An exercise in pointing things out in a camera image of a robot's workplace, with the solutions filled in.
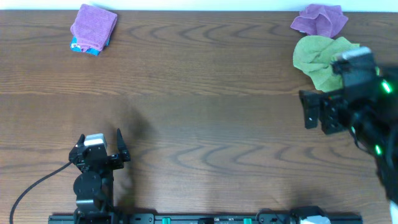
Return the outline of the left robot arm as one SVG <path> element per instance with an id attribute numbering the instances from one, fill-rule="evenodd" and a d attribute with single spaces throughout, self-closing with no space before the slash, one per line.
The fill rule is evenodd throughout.
<path id="1" fill-rule="evenodd" d="M 81 172 L 73 184 L 77 209 L 74 223 L 128 223 L 127 215 L 114 206 L 113 171 L 131 160 L 122 137 L 116 131 L 118 153 L 107 155 L 104 134 L 81 135 L 69 153 L 69 161 Z"/>

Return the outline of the purple microfiber cloth with label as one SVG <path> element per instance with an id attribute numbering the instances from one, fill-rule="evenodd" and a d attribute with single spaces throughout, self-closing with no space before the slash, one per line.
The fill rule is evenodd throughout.
<path id="1" fill-rule="evenodd" d="M 105 9 L 82 4 L 70 31 L 75 37 L 111 37 L 118 15 Z"/>

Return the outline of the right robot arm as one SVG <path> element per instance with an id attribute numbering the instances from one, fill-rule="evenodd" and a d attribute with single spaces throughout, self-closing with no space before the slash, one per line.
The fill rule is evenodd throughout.
<path id="1" fill-rule="evenodd" d="M 373 156 L 397 223 L 397 67 L 378 67 L 367 47 L 339 54 L 331 66 L 342 78 L 340 89 L 299 92 L 305 127 L 348 131 L 356 147 Z"/>

